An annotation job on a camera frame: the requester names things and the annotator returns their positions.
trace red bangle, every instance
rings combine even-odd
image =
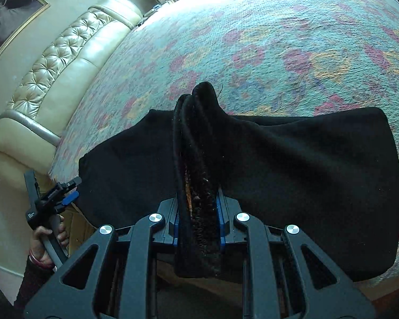
[[[55,267],[55,264],[46,265],[46,264],[43,264],[42,262],[38,261],[38,260],[34,257],[33,251],[31,250],[31,248],[30,248],[30,260],[31,260],[31,262],[32,262],[33,264],[35,264],[35,265],[37,265],[38,267],[41,267],[42,269],[45,269],[45,270],[51,270],[51,269],[53,269],[53,268]]]

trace metal bolt head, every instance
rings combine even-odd
[[[294,225],[294,224],[290,224],[290,225],[287,226],[287,232],[289,232],[290,234],[295,235],[295,234],[297,234],[299,231],[300,231],[300,228],[297,227],[297,226]]]
[[[102,235],[107,235],[112,232],[112,227],[110,225],[103,225],[102,227],[99,228],[99,232]]]
[[[159,222],[162,219],[163,219],[163,217],[159,213],[153,213],[152,215],[149,216],[149,220],[151,222]]]
[[[240,222],[247,222],[250,219],[250,216],[245,212],[240,212],[236,215],[236,219]]]

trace folded black towel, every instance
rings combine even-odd
[[[300,226],[354,281],[384,273],[396,257],[399,161],[377,108],[229,116],[203,82],[174,112],[151,110],[79,166],[77,205],[94,226],[132,225],[177,193],[176,268],[185,276],[219,271],[214,222],[197,219],[213,216],[219,185],[265,224]]]

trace framed painting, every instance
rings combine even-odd
[[[45,0],[0,2],[0,55],[16,35],[50,5]]]

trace beige wall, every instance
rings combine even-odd
[[[43,50],[80,14],[99,0],[46,0],[51,6],[33,20],[0,56],[0,113]],[[142,12],[155,0],[131,0]],[[24,220],[26,195],[0,185],[0,267],[22,274],[30,229]]]

